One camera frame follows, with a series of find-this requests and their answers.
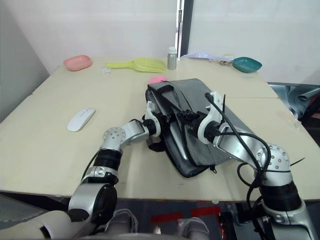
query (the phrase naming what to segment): gray bag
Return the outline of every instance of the gray bag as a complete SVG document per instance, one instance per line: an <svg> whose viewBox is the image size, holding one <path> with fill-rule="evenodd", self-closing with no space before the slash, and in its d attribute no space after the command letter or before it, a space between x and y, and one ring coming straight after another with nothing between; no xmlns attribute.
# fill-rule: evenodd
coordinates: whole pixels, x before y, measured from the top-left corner
<svg viewBox="0 0 320 240"><path fill-rule="evenodd" d="M199 79L165 81L149 84L145 96L155 103L154 114L161 124L161 142L147 141L150 149L166 151L174 166L186 178L193 177L207 168L215 171L215 166L229 160L229 155L212 144L203 144L188 133L190 128L177 117L178 113L190 110L207 114L209 105L205 93L211 90ZM225 114L232 123L251 132L227 107Z"/></svg>

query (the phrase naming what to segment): robotic arm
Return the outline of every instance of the robotic arm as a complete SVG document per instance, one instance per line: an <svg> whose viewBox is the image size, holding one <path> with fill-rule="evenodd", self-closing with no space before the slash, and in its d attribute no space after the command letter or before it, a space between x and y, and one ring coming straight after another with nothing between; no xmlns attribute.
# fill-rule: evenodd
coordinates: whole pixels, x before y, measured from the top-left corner
<svg viewBox="0 0 320 240"><path fill-rule="evenodd" d="M261 192L262 206L271 221L275 239L318 240L306 205L293 182L287 153L277 145L266 145L255 135L233 127L228 118L223 117L223 99L216 92L207 93L206 97L210 102L209 113L189 122L189 131L202 143L213 144L230 157L253 167L256 187ZM134 119L105 132L103 143L92 158L93 165L71 197L68 212L47 212L3 230L2 236L73 239L94 233L113 216L117 203L114 185L118 182L123 149L158 137L160 133L161 125L153 114L153 103L148 101L144 120ZM283 238L289 236L288 233L293 233L295 238Z"/></svg>
<svg viewBox="0 0 320 240"><path fill-rule="evenodd" d="M286 151L275 144L266 144L243 129L233 127L226 116L226 122L221 123L224 115L223 99L216 92L206 93L205 96L210 102L207 107L209 113L201 121L195 119L191 122L189 131L193 132L194 136L197 135L202 143L213 144L254 169L256 178L250 188L252 191L259 187L262 206L267 220L271 222L274 239L318 240L306 204L299 197L293 182ZM250 206L250 194L248 196L247 203Z"/></svg>

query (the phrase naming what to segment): white wall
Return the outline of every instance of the white wall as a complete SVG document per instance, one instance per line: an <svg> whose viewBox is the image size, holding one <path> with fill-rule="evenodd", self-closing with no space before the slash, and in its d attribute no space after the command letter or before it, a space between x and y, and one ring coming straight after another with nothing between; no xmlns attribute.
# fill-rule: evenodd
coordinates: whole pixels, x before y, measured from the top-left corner
<svg viewBox="0 0 320 240"><path fill-rule="evenodd" d="M163 58L175 45L176 0L5 0L52 73L67 58Z"/></svg>
<svg viewBox="0 0 320 240"><path fill-rule="evenodd" d="M0 0L0 122L49 77Z"/></svg>
<svg viewBox="0 0 320 240"><path fill-rule="evenodd" d="M194 0L195 52L252 57L267 82L320 84L320 1Z"/></svg>

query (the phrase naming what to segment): white table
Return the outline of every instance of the white table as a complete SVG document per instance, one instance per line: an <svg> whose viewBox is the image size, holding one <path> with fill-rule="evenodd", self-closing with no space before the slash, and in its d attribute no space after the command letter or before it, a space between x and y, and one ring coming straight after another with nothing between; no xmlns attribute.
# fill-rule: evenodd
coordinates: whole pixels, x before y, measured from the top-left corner
<svg viewBox="0 0 320 240"><path fill-rule="evenodd" d="M91 67L77 72L61 66L0 124L2 190L71 196L105 130L141 118L147 81L155 74L132 69L103 74L107 60L95 58ZM320 199L320 148L258 73L182 59L164 75L171 81L199 78L211 90L226 93L227 106L258 136L283 147L291 162L305 157L292 167L294 181L302 198ZM96 109L92 119L82 130L68 131L72 116L87 107ZM229 161L217 166L217 174L206 170L187 179L164 152L141 142L124 150L116 189L120 198L244 201L247 187L237 177L237 165ZM243 175L253 178L249 168Z"/></svg>

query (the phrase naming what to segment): white computer mouse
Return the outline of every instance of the white computer mouse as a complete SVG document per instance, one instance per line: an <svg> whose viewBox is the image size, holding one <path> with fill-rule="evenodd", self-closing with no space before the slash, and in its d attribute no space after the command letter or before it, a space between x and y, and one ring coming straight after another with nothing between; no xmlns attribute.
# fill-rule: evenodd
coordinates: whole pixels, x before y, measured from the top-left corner
<svg viewBox="0 0 320 240"><path fill-rule="evenodd" d="M69 121L66 128L71 132L79 131L84 125L90 120L90 118L95 114L96 110L94 108L84 108L79 111L73 118Z"/></svg>

